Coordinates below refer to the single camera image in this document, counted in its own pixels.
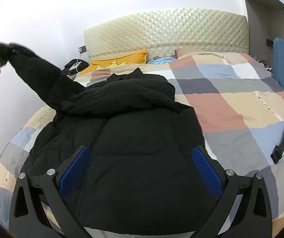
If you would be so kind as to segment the grey wall cabinet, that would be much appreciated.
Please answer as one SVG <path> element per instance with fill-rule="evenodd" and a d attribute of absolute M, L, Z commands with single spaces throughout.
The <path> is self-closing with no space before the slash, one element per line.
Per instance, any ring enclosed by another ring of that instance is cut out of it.
<path fill-rule="evenodd" d="M 249 55 L 274 69 L 274 39 L 284 41 L 284 0 L 245 0 Z"/>

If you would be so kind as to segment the black bag on nightstand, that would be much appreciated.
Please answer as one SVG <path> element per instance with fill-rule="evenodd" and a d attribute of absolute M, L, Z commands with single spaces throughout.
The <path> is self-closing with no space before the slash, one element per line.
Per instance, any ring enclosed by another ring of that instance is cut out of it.
<path fill-rule="evenodd" d="M 62 73 L 66 76 L 74 76 L 86 69 L 88 66 L 89 63 L 84 60 L 72 59 L 64 66 Z"/>

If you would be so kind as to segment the light blue pillow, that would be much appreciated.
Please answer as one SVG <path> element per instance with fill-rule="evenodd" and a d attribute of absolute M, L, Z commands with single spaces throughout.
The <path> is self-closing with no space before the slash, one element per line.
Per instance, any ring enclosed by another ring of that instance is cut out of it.
<path fill-rule="evenodd" d="M 173 62 L 175 60 L 176 58 L 173 57 L 164 57 L 164 58 L 153 59 L 150 62 L 148 62 L 148 64 L 155 64 L 155 65 L 166 64 L 169 62 Z"/>

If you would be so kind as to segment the wall power outlet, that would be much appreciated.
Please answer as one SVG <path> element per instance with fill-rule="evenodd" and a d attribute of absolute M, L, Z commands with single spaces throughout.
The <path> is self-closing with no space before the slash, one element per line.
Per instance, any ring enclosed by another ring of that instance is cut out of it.
<path fill-rule="evenodd" d="M 79 52 L 80 54 L 85 53 L 86 51 L 87 51 L 87 49 L 86 49 L 85 46 L 81 46 L 81 47 L 78 48 L 78 52 Z"/>

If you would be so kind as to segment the cream quilted headboard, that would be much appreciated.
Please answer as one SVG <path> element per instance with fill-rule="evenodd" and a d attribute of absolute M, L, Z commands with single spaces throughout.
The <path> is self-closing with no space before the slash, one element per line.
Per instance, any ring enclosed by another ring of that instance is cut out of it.
<path fill-rule="evenodd" d="M 126 56 L 142 49 L 147 58 L 169 57 L 179 48 L 249 52 L 245 16 L 212 9 L 170 9 L 117 18 L 84 31 L 89 60 Z"/>

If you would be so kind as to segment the black puffer jacket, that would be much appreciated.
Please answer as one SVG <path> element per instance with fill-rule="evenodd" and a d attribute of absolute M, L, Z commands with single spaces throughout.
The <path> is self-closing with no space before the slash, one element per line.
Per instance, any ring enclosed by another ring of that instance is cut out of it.
<path fill-rule="evenodd" d="M 175 101 L 163 76 L 135 69 L 84 87 L 20 45 L 0 44 L 0 60 L 56 112 L 23 172 L 42 175 L 89 148 L 85 175 L 66 198 L 83 226 L 132 235 L 199 228 L 216 202 L 192 162 L 205 141 L 194 109 Z"/>

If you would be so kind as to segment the checkered patchwork quilt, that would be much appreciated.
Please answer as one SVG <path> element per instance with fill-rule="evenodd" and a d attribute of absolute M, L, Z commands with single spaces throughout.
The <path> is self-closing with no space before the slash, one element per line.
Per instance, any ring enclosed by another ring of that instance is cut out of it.
<path fill-rule="evenodd" d="M 238 176 L 246 177 L 262 174 L 270 199 L 273 236 L 275 223 L 284 226 L 284 90 L 270 72 L 247 54 L 193 52 L 158 66 L 126 64 L 79 74 L 73 81 L 89 87 L 113 74 L 129 74 L 135 69 L 161 75 L 174 86 L 175 101 L 195 111 L 205 141 L 202 147 L 225 170 L 232 169 Z M 9 231 L 9 218 L 16 181 L 20 173 L 25 173 L 22 167 L 37 136 L 55 115 L 55 110 L 45 103 L 1 154 L 0 237 L 15 237 Z M 229 229 L 241 198 L 241 195 L 236 197 L 220 233 Z M 43 196 L 40 200 L 51 227 L 62 233 Z M 83 227 L 89 237 L 192 237 L 198 230 L 171 235 L 132 235 Z"/>

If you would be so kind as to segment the yellow pillow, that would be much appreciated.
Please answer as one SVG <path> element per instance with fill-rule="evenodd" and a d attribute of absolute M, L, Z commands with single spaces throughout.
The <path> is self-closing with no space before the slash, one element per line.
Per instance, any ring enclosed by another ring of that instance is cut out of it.
<path fill-rule="evenodd" d="M 96 70 L 111 69 L 118 66 L 124 66 L 126 64 L 145 64 L 147 55 L 147 49 L 142 49 L 138 52 L 123 57 L 91 61 L 86 69 L 80 71 L 80 75 L 84 75 Z"/>

